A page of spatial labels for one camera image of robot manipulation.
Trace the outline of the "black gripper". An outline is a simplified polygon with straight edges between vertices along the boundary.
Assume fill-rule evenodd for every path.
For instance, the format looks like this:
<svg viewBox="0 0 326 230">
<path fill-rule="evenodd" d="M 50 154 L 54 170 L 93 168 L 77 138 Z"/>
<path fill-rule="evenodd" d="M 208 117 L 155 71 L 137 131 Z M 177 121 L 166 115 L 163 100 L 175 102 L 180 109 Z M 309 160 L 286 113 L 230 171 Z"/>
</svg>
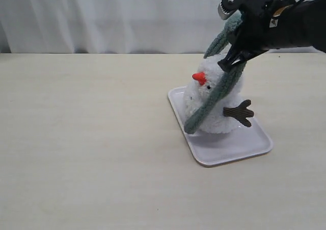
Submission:
<svg viewBox="0 0 326 230">
<path fill-rule="evenodd" d="M 229 34 L 231 49 L 218 61 L 218 66 L 223 71 L 231 71 L 270 49 L 283 47 L 279 20 L 274 18 L 274 13 L 280 7 L 281 0 L 277 1 L 263 17 L 251 17 L 240 12 L 241 23 Z"/>
</svg>

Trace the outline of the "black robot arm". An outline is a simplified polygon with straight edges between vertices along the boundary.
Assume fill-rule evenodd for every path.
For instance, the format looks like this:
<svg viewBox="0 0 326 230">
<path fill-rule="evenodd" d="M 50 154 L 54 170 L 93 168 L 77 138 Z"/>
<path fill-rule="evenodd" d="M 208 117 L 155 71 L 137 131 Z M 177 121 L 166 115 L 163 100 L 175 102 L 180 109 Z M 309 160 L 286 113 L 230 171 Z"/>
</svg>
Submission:
<svg viewBox="0 0 326 230">
<path fill-rule="evenodd" d="M 277 12 L 276 17 L 243 15 L 229 52 L 218 62 L 223 71 L 230 72 L 272 49 L 313 47 L 325 52 L 325 0 L 281 7 Z"/>
</svg>

